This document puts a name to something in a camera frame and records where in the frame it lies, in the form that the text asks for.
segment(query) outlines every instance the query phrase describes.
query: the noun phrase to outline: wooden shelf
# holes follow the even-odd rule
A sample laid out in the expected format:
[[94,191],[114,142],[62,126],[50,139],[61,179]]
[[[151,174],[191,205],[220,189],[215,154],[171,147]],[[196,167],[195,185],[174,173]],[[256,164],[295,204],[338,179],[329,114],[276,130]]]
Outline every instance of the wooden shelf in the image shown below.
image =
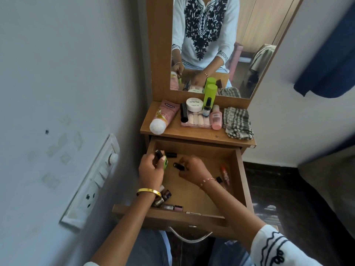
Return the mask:
[[[159,108],[161,102],[154,101],[148,109],[146,117],[141,126],[142,134],[154,135],[150,129],[149,125],[153,120],[153,117]],[[198,129],[198,128],[184,128],[181,127],[180,122],[180,111],[176,114],[173,121],[166,128],[162,135],[163,137],[179,138],[186,140],[194,140],[200,142],[209,142],[222,145],[240,146],[240,147],[255,147],[255,139],[251,140],[239,140],[236,138],[230,138],[225,133],[225,129],[213,130],[213,129]]]

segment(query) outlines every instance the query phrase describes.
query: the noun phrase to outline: wooden drawer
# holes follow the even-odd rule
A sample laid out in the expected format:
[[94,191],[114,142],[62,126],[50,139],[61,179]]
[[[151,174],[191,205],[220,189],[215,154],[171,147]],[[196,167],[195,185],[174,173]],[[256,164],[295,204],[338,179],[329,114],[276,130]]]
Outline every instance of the wooden drawer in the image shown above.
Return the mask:
[[[143,227],[165,231],[169,231],[168,227],[172,227],[177,232],[193,234],[213,232],[212,236],[215,237],[235,239],[233,230],[211,199],[196,185],[180,178],[179,171],[173,167],[173,163],[178,162],[183,155],[196,155],[204,161],[214,178],[221,176],[219,168],[224,164],[231,182],[227,188],[228,192],[254,213],[240,149],[196,141],[152,137],[147,153],[156,149],[178,154],[177,158],[168,158],[163,185],[172,194],[166,203],[181,205],[184,211],[150,208]],[[113,214],[121,218],[127,210],[128,206],[114,205]],[[187,211],[201,215],[187,214]]]

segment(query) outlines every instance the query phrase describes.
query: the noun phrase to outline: mirror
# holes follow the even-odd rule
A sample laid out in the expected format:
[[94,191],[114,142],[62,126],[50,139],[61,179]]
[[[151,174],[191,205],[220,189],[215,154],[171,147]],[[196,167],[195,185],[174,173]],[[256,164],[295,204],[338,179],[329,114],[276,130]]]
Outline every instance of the mirror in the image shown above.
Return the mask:
[[174,0],[171,90],[250,99],[300,0]]

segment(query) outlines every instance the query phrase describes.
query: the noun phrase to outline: white wall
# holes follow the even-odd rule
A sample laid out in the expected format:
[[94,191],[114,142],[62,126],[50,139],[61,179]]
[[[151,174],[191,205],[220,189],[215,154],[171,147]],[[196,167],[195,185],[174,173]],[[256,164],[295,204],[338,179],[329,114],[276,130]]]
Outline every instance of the white wall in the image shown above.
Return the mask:
[[334,99],[293,89],[353,1],[303,1],[248,108],[257,147],[244,161],[295,167],[355,132],[355,88]]
[[[136,2],[0,0],[1,265],[82,265],[111,229],[114,202],[134,195],[147,109]],[[87,226],[72,231],[59,220],[109,133],[121,160]],[[55,189],[41,181],[48,172]]]

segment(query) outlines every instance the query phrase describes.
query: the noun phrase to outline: drawer handle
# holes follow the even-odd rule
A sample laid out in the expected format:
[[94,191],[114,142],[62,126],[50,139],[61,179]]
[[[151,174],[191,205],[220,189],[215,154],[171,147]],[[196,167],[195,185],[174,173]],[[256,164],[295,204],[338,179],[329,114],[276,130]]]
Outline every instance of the drawer handle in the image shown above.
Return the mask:
[[[189,227],[191,226],[191,228],[196,228],[196,226],[194,225],[189,225]],[[185,239],[184,237],[180,236],[177,232],[174,231],[173,228],[169,227],[169,229],[176,235],[176,237],[178,237],[181,241],[183,242],[186,242],[186,243],[189,243],[189,244],[195,244],[195,243],[198,243],[198,242],[201,242],[203,240],[205,240],[208,236],[210,236],[213,232],[209,232],[207,233],[205,236],[199,238],[199,239],[196,239],[196,240],[188,240],[188,239]]]

